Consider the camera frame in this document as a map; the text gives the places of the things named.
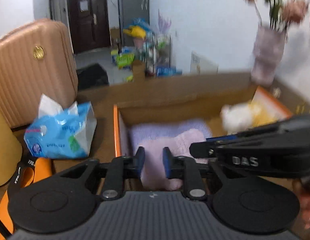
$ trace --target white plush toy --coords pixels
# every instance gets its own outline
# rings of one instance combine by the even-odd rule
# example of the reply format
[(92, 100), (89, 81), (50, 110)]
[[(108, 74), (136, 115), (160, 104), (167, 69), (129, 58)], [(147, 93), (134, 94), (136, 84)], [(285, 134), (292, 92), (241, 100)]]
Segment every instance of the white plush toy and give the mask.
[(227, 134), (245, 131), (253, 126), (254, 114), (248, 103), (223, 106), (221, 117)]

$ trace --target doorway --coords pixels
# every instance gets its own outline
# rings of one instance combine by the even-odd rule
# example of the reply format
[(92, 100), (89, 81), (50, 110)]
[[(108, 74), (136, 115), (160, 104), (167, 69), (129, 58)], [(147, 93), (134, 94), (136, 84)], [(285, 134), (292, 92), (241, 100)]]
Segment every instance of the doorway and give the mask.
[(61, 21), (61, 11), (59, 0), (49, 0), (50, 19)]
[(107, 0), (67, 0), (74, 53), (111, 46)]

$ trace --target black mat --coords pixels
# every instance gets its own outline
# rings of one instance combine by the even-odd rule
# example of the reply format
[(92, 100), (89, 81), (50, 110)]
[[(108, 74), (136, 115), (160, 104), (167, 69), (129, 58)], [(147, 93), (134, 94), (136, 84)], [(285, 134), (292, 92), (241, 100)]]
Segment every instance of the black mat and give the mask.
[(106, 71), (99, 64), (93, 64), (76, 71), (78, 76), (78, 90), (97, 86), (109, 86)]

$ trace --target pink towel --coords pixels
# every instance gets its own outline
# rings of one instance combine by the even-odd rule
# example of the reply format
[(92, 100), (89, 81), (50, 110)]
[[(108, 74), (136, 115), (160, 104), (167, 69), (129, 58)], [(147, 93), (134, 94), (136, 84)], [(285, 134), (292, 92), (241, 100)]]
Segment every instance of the pink towel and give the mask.
[[(197, 129), (190, 129), (175, 138), (161, 137), (156, 140), (145, 140), (139, 146), (145, 148), (145, 163), (141, 174), (141, 181), (150, 190), (177, 190), (183, 185), (180, 179), (167, 179), (163, 165), (163, 148), (168, 147), (173, 156), (187, 156), (190, 146), (194, 142), (204, 142), (206, 138)], [(205, 159), (196, 159), (197, 163), (207, 163)]]

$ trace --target pink suitcase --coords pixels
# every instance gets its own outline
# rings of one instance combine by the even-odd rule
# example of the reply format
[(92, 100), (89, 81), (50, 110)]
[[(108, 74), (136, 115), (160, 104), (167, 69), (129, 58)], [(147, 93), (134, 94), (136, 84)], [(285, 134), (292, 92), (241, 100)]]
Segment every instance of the pink suitcase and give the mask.
[(35, 21), (0, 39), (0, 111), (11, 128), (37, 117), (42, 94), (69, 107), (77, 86), (69, 31), (63, 23)]

